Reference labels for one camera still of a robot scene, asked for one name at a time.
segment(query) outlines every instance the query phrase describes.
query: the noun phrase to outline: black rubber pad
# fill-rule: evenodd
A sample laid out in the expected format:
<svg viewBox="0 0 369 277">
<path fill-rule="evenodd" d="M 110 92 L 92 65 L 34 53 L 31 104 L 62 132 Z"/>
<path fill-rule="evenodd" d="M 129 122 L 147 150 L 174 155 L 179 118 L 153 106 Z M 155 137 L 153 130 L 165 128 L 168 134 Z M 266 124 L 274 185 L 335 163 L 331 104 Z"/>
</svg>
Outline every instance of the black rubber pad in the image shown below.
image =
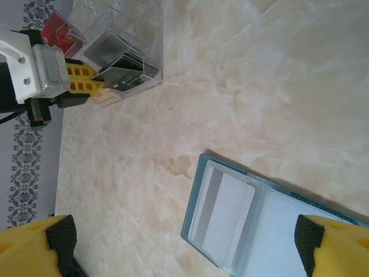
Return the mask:
<svg viewBox="0 0 369 277">
<path fill-rule="evenodd" d="M 323 235 L 323 226 L 299 215 L 295 228 L 295 245 L 308 277 L 312 277 L 314 272 L 314 250 L 321 246 Z"/>
<path fill-rule="evenodd" d="M 58 268 L 63 277 L 67 277 L 71 259 L 77 244 L 77 231 L 71 215 L 66 216 L 45 230 L 50 249 L 58 254 Z"/>
</svg>

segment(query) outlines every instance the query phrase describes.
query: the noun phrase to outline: marble countertop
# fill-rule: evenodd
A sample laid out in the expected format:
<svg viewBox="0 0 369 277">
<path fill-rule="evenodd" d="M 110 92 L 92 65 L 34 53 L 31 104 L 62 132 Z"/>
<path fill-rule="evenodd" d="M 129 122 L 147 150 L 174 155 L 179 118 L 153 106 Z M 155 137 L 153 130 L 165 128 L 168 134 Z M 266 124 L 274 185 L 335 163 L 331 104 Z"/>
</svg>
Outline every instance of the marble countertop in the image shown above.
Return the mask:
<svg viewBox="0 0 369 277">
<path fill-rule="evenodd" d="M 180 238 L 200 153 L 369 215 L 369 3 L 163 0 L 164 84 L 67 108 L 57 214 L 91 276 L 226 276 Z"/>
</svg>

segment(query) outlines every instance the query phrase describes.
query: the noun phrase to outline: clear acrylic organizer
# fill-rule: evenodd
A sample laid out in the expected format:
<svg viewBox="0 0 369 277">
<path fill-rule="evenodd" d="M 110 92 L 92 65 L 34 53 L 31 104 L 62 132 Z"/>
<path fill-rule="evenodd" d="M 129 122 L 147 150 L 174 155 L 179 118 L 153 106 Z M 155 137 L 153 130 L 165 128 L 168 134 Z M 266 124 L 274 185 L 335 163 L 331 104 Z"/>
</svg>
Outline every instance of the clear acrylic organizer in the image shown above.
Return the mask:
<svg viewBox="0 0 369 277">
<path fill-rule="evenodd" d="M 143 61 L 140 78 L 144 82 L 124 92 L 111 89 L 121 98 L 163 83 L 163 14 L 155 0 L 79 0 L 67 23 L 73 26 L 69 36 L 82 41 L 82 48 L 73 58 L 86 62 L 96 71 L 101 66 L 86 56 L 86 50 L 107 31 L 126 41 L 130 50 L 140 53 Z M 152 66 L 159 70 L 155 76 L 149 71 Z"/>
</svg>

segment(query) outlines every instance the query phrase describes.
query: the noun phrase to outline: black floral pattern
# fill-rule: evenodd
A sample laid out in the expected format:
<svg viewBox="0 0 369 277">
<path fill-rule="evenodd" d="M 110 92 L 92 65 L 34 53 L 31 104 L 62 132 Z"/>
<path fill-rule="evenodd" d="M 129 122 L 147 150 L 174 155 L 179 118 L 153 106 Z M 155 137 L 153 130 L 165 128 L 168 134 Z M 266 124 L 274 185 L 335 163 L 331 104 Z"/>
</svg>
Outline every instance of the black floral pattern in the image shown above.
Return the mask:
<svg viewBox="0 0 369 277">
<path fill-rule="evenodd" d="M 24 4 L 23 10 L 27 14 L 23 17 L 23 21 L 28 24 L 23 29 L 41 30 L 54 10 L 52 2 L 55 0 L 28 0 L 28 3 Z"/>
<path fill-rule="evenodd" d="M 23 29 L 42 30 L 54 10 L 55 0 L 28 0 L 24 5 Z M 14 174 L 10 177 L 12 186 L 9 196 L 8 228 L 29 223 L 36 218 L 37 190 L 39 188 L 40 150 L 42 149 L 42 129 L 32 131 L 26 113 L 15 118 L 14 154 L 11 167 Z"/>
<path fill-rule="evenodd" d="M 17 133 L 14 135 L 15 145 L 13 150 L 12 162 L 14 165 L 11 170 L 14 174 L 11 176 L 10 187 L 11 194 L 9 196 L 10 207 L 7 216 L 7 222 L 11 224 L 9 227 L 18 226 L 29 223 L 36 218 L 37 207 L 37 189 L 36 184 L 39 180 L 37 171 L 40 169 L 38 165 L 41 161 L 42 135 L 41 131 L 32 131 L 26 113 L 15 118 L 17 124 L 14 126 Z"/>
</svg>

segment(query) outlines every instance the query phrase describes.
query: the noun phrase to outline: patterned wallpaper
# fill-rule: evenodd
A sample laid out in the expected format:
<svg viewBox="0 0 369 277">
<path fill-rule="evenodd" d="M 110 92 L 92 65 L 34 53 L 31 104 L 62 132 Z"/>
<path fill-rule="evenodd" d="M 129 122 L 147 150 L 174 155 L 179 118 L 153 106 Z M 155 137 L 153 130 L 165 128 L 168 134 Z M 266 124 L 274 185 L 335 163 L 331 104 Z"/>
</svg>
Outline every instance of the patterned wallpaper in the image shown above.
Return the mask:
<svg viewBox="0 0 369 277">
<path fill-rule="evenodd" d="M 12 29 L 42 29 L 54 8 L 67 16 L 72 3 L 72 0 L 2 0 L 5 10 L 0 10 L 0 18 Z M 62 110 L 52 107 L 51 111 L 52 124 L 38 131 L 31 130 L 26 113 L 0 126 L 3 153 L 0 229 L 45 218 L 54 212 Z"/>
</svg>

